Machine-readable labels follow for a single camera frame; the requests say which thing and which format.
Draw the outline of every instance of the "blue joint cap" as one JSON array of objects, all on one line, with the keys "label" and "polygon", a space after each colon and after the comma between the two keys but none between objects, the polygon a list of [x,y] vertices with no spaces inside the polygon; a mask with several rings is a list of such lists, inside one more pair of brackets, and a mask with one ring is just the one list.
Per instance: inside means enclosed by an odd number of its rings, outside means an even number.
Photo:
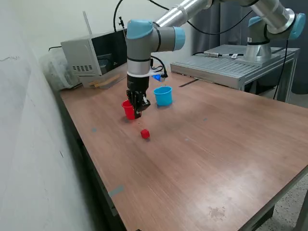
[{"label": "blue joint cap", "polygon": [[304,13],[299,13],[295,18],[295,22],[293,24],[289,39],[297,39],[302,34],[305,24],[306,15]]},{"label": "blue joint cap", "polygon": [[175,45],[174,51],[182,49],[185,44],[186,36],[185,31],[181,27],[173,27],[175,31]]},{"label": "blue joint cap", "polygon": [[161,75],[153,75],[152,77],[161,82]]},{"label": "blue joint cap", "polygon": [[262,19],[259,16],[249,19],[248,27],[260,22],[261,20]]},{"label": "blue joint cap", "polygon": [[153,31],[152,21],[130,20],[127,25],[128,39],[141,39]]}]

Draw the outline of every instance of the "white wall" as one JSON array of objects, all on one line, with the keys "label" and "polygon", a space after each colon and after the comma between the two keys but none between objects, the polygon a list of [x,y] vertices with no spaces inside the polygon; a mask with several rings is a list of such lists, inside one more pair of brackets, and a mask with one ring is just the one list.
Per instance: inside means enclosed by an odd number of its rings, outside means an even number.
[{"label": "white wall", "polygon": [[0,230],[94,231],[78,149],[8,1],[0,7]]},{"label": "white wall", "polygon": [[[182,0],[157,0],[171,7]],[[11,0],[28,41],[39,58],[51,46],[59,46],[61,41],[88,34],[82,11],[86,11],[93,33],[113,31],[113,14],[118,0]],[[118,16],[125,24],[130,19],[155,20],[165,10],[147,0],[124,0]],[[191,28],[184,25],[186,44],[181,51],[165,52],[159,56],[164,62],[172,62],[191,54]]]}]

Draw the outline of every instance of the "plastic bag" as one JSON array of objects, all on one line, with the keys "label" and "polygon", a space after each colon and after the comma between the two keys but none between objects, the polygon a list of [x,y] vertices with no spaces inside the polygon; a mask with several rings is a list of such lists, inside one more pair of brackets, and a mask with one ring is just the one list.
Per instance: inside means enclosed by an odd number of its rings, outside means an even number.
[{"label": "plastic bag", "polygon": [[45,78],[54,90],[70,89],[80,84],[80,79],[72,75],[62,48],[54,48],[40,61]]}]

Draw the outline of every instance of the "blue cup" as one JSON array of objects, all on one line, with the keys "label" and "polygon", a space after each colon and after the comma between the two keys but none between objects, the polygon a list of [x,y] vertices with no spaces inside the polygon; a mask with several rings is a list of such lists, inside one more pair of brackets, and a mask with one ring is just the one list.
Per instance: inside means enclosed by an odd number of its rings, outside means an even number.
[{"label": "blue cup", "polygon": [[172,104],[172,87],[164,86],[154,90],[158,106],[168,106]]}]

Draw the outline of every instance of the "red cup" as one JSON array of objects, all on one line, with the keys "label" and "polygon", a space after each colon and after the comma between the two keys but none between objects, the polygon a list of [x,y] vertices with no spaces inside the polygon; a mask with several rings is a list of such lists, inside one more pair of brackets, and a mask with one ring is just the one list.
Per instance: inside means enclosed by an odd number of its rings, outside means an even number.
[{"label": "red cup", "polygon": [[130,104],[129,100],[125,100],[122,103],[122,107],[124,108],[127,119],[135,119],[134,108]]}]

